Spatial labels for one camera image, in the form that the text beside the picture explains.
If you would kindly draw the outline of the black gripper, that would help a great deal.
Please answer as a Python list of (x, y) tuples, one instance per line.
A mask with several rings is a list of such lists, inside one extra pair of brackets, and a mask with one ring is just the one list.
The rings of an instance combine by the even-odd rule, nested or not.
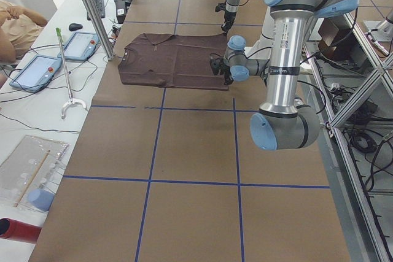
[(232, 28), (236, 18), (236, 13), (235, 12), (229, 12), (225, 11), (224, 13), (224, 23), (221, 26), (221, 29), (223, 31), (223, 34), (226, 36), (228, 34), (228, 31)]
[(231, 85), (233, 83), (233, 78), (230, 72), (230, 67), (224, 67), (224, 85)]

